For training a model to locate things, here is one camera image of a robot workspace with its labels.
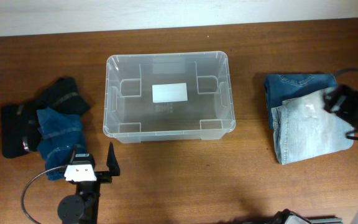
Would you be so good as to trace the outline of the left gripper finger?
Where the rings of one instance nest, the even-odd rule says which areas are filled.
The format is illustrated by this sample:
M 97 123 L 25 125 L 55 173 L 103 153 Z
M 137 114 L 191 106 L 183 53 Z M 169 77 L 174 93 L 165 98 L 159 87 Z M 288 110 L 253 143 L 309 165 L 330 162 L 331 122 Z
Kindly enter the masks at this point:
M 116 159 L 116 156 L 114 153 L 114 146 L 113 146 L 112 142 L 109 143 L 108 157 L 107 157 L 106 165 L 109 169 L 109 173 L 111 176 L 115 176 L 115 177 L 120 176 L 121 169 L 117 162 L 117 159 Z
M 70 151 L 69 151 L 69 153 L 67 154 L 67 156 L 66 156 L 66 157 L 64 158 L 64 160 L 62 161 L 61 165 L 62 165 L 62 166 L 68 166 L 68 165 L 70 165 L 70 164 L 73 162 L 73 160 L 74 160 L 74 157 L 75 157 L 75 155 L 76 155 L 76 152 L 77 152 L 77 146 L 74 145 L 74 146 L 70 149 Z

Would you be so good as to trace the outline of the light grey jeans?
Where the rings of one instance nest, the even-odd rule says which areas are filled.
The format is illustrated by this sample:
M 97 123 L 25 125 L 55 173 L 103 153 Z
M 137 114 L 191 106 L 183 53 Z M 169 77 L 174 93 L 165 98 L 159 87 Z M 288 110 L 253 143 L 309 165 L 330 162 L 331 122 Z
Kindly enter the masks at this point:
M 273 142 L 281 165 L 349 149 L 350 124 L 324 110 L 323 96 L 334 87 L 283 101 L 271 109 Z

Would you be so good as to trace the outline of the dark blue jeans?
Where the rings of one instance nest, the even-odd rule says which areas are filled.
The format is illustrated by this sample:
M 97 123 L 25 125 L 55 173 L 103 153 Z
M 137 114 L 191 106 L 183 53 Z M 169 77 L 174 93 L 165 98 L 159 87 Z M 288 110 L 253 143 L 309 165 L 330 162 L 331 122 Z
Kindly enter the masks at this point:
M 264 88 L 269 128 L 273 129 L 271 109 L 281 106 L 282 101 L 335 86 L 337 86 L 336 79 L 330 73 L 268 74 L 264 81 Z

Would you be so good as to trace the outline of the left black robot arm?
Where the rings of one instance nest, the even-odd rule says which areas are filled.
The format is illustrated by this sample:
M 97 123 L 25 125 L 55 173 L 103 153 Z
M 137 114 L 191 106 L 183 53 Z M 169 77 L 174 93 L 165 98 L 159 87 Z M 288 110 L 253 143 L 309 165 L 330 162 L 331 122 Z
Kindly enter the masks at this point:
M 108 170 L 95 171 L 94 157 L 89 153 L 79 153 L 76 146 L 70 149 L 62 163 L 64 179 L 76 186 L 73 195 L 63 198 L 57 208 L 63 224 L 94 224 L 98 221 L 100 188 L 110 184 L 113 177 L 121 174 L 114 146 L 109 145 L 106 165 Z

